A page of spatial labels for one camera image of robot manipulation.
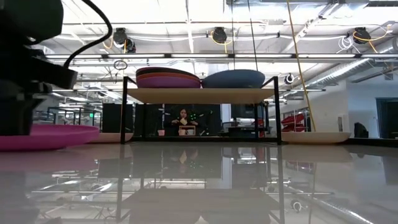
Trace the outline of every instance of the woman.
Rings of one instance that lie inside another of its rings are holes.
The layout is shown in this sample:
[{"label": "woman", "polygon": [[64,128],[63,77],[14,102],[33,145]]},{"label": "woman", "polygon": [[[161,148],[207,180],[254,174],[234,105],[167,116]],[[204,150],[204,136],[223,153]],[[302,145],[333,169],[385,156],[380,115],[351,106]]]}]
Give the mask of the woman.
[{"label": "woman", "polygon": [[186,109],[180,110],[180,116],[177,119],[172,120],[172,122],[169,124],[167,123],[165,124],[165,126],[174,128],[173,130],[174,136],[179,136],[178,131],[180,129],[180,126],[186,126],[186,125],[195,125],[195,126],[199,125],[196,121],[190,120]]}]

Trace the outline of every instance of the stacked bowls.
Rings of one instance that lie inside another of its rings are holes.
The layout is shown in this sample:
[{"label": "stacked bowls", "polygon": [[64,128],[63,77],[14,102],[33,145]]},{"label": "stacked bowls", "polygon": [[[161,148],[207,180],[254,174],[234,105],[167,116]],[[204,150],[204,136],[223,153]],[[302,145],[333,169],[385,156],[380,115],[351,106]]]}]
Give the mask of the stacked bowls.
[{"label": "stacked bowls", "polygon": [[146,67],[136,72],[138,88],[200,88],[200,79],[174,68]]}]

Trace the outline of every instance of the wooden shelf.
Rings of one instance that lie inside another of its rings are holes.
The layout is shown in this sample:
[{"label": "wooden shelf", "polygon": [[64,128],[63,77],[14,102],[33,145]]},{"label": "wooden shelf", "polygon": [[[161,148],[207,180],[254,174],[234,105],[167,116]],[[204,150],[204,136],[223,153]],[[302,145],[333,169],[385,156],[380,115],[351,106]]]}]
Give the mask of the wooden shelf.
[{"label": "wooden shelf", "polygon": [[127,93],[143,103],[255,104],[274,95],[273,89],[253,88],[136,88]]}]

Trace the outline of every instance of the magenta plate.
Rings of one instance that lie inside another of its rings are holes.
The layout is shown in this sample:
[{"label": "magenta plate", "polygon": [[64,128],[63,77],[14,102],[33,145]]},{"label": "magenta plate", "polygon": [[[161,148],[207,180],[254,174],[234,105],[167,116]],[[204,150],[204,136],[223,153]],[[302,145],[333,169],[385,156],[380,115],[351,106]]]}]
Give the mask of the magenta plate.
[{"label": "magenta plate", "polygon": [[30,136],[0,136],[0,151],[42,151],[77,146],[98,138],[96,127],[34,124]]},{"label": "magenta plate", "polygon": [[200,88],[200,82],[179,77],[150,77],[137,81],[138,88]]}]

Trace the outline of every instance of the cup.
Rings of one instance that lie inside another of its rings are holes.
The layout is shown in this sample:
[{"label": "cup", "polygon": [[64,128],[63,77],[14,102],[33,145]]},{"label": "cup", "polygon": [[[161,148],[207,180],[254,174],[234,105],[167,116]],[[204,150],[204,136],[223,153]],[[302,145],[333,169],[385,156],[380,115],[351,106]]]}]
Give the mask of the cup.
[{"label": "cup", "polygon": [[157,134],[159,136],[164,136],[164,130],[157,130]]},{"label": "cup", "polygon": [[187,135],[193,135],[193,129],[187,130]]},{"label": "cup", "polygon": [[179,134],[180,136],[184,136],[184,135],[187,134],[187,131],[184,130],[184,129],[180,129],[180,130],[178,131],[178,134]]}]

